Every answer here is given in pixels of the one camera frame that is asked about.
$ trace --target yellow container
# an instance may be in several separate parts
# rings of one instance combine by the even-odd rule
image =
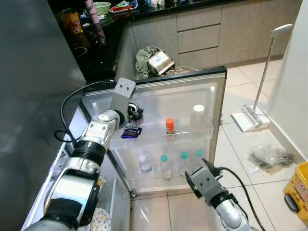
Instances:
[[[289,194],[299,209],[297,216],[308,226],[308,162],[299,164],[295,174],[285,186],[284,194]]]

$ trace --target cabinet drawer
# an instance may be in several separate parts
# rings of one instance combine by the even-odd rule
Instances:
[[[178,33],[179,53],[217,47],[220,26],[209,26]]]
[[[177,14],[178,31],[220,23],[221,6]]]
[[[215,66],[217,61],[217,50],[217,47],[215,47],[202,51],[179,54],[180,65],[199,69]]]

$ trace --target mop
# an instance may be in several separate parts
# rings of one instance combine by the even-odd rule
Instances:
[[[268,69],[269,63],[270,63],[270,57],[271,57],[271,52],[274,46],[274,42],[276,39],[277,34],[280,31],[287,30],[291,28],[293,25],[292,24],[286,24],[283,26],[280,26],[270,32],[270,48],[269,48],[269,53],[268,57],[265,63],[261,83],[259,86],[259,90],[257,93],[257,97],[255,100],[254,105],[244,105],[242,108],[242,112],[240,113],[233,113],[231,114],[232,119],[236,123],[236,125],[239,127],[241,132],[247,132],[247,131],[254,131],[254,130],[260,130],[260,129],[265,129],[269,126],[270,120],[268,117],[262,112],[258,107],[257,103],[259,100],[259,96],[262,90],[263,82],[265,79],[266,71]]]

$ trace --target grey cloth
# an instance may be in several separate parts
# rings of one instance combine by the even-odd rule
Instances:
[[[151,58],[153,55],[155,55],[156,53],[158,53],[160,51],[164,51],[164,50],[159,49],[158,47],[150,46],[150,47],[140,49],[137,52],[136,63],[135,63],[136,80],[148,78],[150,70],[148,68],[147,61],[148,61],[149,58]]]

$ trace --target plastic bag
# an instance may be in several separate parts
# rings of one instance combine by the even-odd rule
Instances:
[[[291,165],[294,162],[294,155],[282,149],[271,149],[271,144],[263,144],[251,147],[248,159],[261,168],[269,168],[275,165]]]

